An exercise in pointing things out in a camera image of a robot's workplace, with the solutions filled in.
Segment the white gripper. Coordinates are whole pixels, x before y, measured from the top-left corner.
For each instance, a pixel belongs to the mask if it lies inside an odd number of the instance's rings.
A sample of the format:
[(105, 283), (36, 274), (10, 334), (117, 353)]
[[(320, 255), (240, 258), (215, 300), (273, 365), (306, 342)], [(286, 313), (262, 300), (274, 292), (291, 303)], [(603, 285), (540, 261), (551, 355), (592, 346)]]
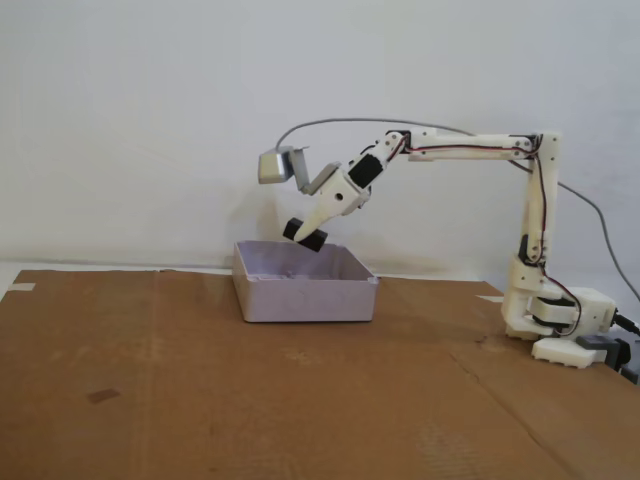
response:
[(295, 233), (294, 241), (302, 242), (334, 217), (351, 214), (370, 196), (369, 187), (359, 187), (347, 172), (337, 169), (320, 188), (318, 201)]

